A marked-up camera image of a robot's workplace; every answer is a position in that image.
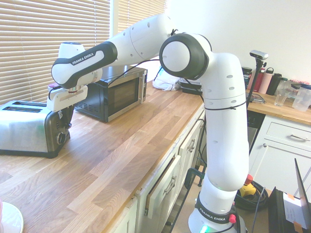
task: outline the camera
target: camera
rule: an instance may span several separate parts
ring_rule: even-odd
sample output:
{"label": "camera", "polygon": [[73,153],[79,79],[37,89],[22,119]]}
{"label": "camera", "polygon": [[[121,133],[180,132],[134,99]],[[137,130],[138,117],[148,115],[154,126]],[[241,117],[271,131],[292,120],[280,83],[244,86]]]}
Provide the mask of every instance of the camera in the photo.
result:
{"label": "camera", "polygon": [[250,51],[249,55],[251,55],[252,57],[255,57],[257,59],[260,59],[260,60],[266,60],[268,58],[268,56],[269,56],[267,53],[260,52],[260,51],[257,51],[257,50]]}

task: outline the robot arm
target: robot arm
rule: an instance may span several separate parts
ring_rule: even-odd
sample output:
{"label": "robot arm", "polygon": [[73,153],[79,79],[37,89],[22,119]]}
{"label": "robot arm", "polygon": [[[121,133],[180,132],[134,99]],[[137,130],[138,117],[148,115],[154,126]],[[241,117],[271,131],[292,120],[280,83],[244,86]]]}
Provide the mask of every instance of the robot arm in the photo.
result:
{"label": "robot arm", "polygon": [[174,25],[161,14],[144,19],[89,50],[65,42],[52,66],[52,77],[62,88],[49,94],[47,107],[57,112],[87,96],[87,84],[98,82],[102,67],[132,65],[158,55]]}
{"label": "robot arm", "polygon": [[207,119],[208,167],[196,208],[189,217],[189,228],[193,233],[201,232],[203,226],[209,226],[212,232],[235,233],[237,230],[229,221],[232,203],[248,173],[246,101],[241,64],[233,54],[213,53],[209,42],[201,35],[180,33],[171,36],[173,28],[167,16],[157,15],[91,50],[70,49],[72,53],[61,55],[70,56],[57,59],[52,68],[53,78],[64,89],[51,93],[48,107],[49,103],[54,103],[50,109],[57,111],[85,99],[85,85],[102,76],[98,68],[135,64],[156,56],[158,52],[167,73],[190,80],[200,79]]}

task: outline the microwave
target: microwave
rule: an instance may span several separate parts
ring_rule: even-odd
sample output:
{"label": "microwave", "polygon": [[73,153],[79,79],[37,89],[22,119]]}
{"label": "microwave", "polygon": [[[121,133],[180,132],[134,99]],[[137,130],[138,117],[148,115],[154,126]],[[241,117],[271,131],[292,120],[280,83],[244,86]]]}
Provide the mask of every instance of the microwave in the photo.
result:
{"label": "microwave", "polygon": [[146,69],[135,67],[115,80],[129,68],[131,66],[103,68],[101,80],[87,85],[87,97],[75,104],[75,110],[109,122],[143,103],[146,99]]}

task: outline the black bottle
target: black bottle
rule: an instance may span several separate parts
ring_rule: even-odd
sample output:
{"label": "black bottle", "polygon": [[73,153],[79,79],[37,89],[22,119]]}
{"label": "black bottle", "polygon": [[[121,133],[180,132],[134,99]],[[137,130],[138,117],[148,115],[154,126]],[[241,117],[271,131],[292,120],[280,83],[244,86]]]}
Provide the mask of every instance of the black bottle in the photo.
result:
{"label": "black bottle", "polygon": [[281,78],[282,78],[281,74],[274,74],[272,76],[266,94],[274,96],[274,93],[276,92],[277,86],[279,85]]}

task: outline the window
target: window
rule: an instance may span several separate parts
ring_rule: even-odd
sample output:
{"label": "window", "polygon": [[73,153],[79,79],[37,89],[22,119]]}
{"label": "window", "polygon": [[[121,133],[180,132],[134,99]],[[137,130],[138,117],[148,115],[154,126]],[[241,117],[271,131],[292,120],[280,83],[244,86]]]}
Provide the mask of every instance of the window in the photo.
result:
{"label": "window", "polygon": [[164,13],[167,2],[168,0],[119,0],[118,32],[144,18]]}
{"label": "window", "polygon": [[89,49],[109,38],[109,0],[0,2],[0,105],[46,101],[64,41]]}
{"label": "window", "polygon": [[[169,0],[114,0],[117,10],[114,10],[118,17],[114,17],[114,31],[118,33],[127,29],[134,23],[154,16],[165,13]],[[148,69],[147,81],[155,78],[160,68],[160,62],[147,62],[139,65],[140,68]]]}

